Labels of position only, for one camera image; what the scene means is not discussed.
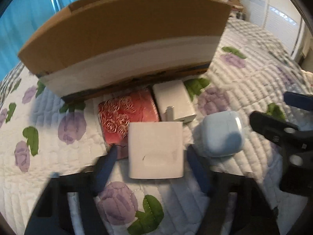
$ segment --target small white box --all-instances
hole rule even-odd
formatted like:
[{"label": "small white box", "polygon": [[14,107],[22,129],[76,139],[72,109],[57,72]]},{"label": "small white box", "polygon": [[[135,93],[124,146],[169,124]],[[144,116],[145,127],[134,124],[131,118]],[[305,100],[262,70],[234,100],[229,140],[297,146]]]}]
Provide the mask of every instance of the small white box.
[{"label": "small white box", "polygon": [[195,119],[193,104],[181,80],[155,84],[152,89],[162,121],[166,121],[166,109],[171,106],[174,107],[173,121],[188,123]]},{"label": "small white box", "polygon": [[130,123],[128,158],[130,178],[182,177],[184,175],[183,123]]}]

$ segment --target bed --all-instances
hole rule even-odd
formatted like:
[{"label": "bed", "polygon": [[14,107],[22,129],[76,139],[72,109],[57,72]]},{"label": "bed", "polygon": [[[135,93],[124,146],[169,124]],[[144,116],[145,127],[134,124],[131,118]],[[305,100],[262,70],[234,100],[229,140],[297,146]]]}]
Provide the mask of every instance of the bed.
[{"label": "bed", "polygon": [[[184,144],[195,144],[198,152],[205,156],[199,132],[203,117],[224,110],[237,111],[244,127],[245,145],[234,156],[213,158],[211,163],[218,171],[252,173],[277,213],[280,233],[286,234],[305,208],[307,198],[279,190],[281,156],[275,146],[251,130],[248,116],[254,110],[265,112],[267,105],[274,102],[288,121],[302,130],[312,130],[309,112],[289,107],[282,99],[287,90],[312,94],[312,75],[302,71],[281,42],[267,31],[230,18],[209,70],[200,77],[210,83],[196,91],[188,90],[197,117],[184,126]],[[85,107],[75,110],[79,113],[79,121],[72,125],[75,129],[71,142],[64,142],[59,137],[59,127],[68,111],[62,113],[60,110],[64,102],[59,97],[40,84],[22,63],[0,83],[0,213],[17,235],[24,233],[36,199],[53,172],[79,172],[91,165],[96,157],[107,153],[97,117],[98,104],[122,93],[85,101]],[[35,146],[37,132],[38,147]],[[32,141],[30,150],[27,140]],[[129,203],[135,210],[144,212],[146,195],[159,202],[158,208],[162,209],[164,217],[151,235],[192,235],[196,232],[209,198],[201,193],[187,164],[184,177],[179,179],[138,181],[127,174],[127,159],[119,160],[112,171],[110,186],[121,190],[121,194],[132,192],[136,200]],[[73,225],[78,235],[83,231],[76,200],[75,194],[69,195]],[[121,224],[100,213],[111,235],[140,235],[129,229],[135,219],[130,221],[132,218],[126,216],[124,218],[130,222]],[[227,234],[230,225],[231,218],[225,221],[223,234]]]}]

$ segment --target light blue earbuds case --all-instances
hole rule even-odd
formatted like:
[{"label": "light blue earbuds case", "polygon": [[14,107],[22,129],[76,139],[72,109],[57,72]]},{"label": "light blue earbuds case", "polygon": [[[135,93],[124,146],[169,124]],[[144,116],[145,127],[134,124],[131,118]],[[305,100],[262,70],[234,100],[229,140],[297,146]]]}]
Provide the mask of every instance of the light blue earbuds case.
[{"label": "light blue earbuds case", "polygon": [[238,153],[245,143],[242,124],[235,111],[223,111],[206,116],[202,123],[202,140],[210,157]]}]

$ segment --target red floral pattern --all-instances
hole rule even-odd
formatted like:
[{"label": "red floral pattern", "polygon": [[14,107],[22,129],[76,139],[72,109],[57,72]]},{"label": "red floral pattern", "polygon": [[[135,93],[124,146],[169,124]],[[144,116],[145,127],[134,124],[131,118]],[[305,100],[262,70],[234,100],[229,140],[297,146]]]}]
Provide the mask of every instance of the red floral pattern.
[{"label": "red floral pattern", "polygon": [[159,121],[157,109],[148,89],[112,98],[99,104],[99,119],[108,144],[123,145],[127,153],[127,133],[130,122]]}]

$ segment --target purple flower print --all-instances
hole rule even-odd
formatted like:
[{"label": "purple flower print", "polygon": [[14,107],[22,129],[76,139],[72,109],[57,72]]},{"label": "purple flower print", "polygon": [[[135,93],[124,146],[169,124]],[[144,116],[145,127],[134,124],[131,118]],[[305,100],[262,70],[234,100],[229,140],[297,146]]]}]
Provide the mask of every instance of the purple flower print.
[{"label": "purple flower print", "polygon": [[58,138],[67,145],[73,144],[75,140],[80,140],[85,134],[86,126],[84,113],[69,112],[59,124]]},{"label": "purple flower print", "polygon": [[239,69],[246,67],[246,61],[232,53],[221,55],[221,60],[226,64],[235,66]]},{"label": "purple flower print", "polygon": [[198,97],[198,108],[204,116],[225,111],[228,105],[228,94],[217,87],[206,89]]},{"label": "purple flower print", "polygon": [[281,72],[281,79],[284,83],[284,85],[292,85],[294,84],[294,80],[291,79],[291,77],[285,73],[279,66],[277,66],[277,69]]},{"label": "purple flower print", "polygon": [[112,182],[99,194],[98,210],[110,224],[123,225],[135,219],[137,199],[123,182]]},{"label": "purple flower print", "polygon": [[6,118],[7,118],[7,109],[3,109],[1,110],[1,113],[0,113],[0,128]]},{"label": "purple flower print", "polygon": [[34,95],[36,94],[37,91],[37,87],[36,86],[31,86],[30,88],[28,88],[26,90],[26,92],[24,93],[24,97],[22,99],[22,104],[26,104],[29,103],[30,100],[34,97]]},{"label": "purple flower print", "polygon": [[15,165],[18,166],[21,172],[28,172],[30,165],[29,148],[25,141],[20,141],[16,144],[15,151]]}]

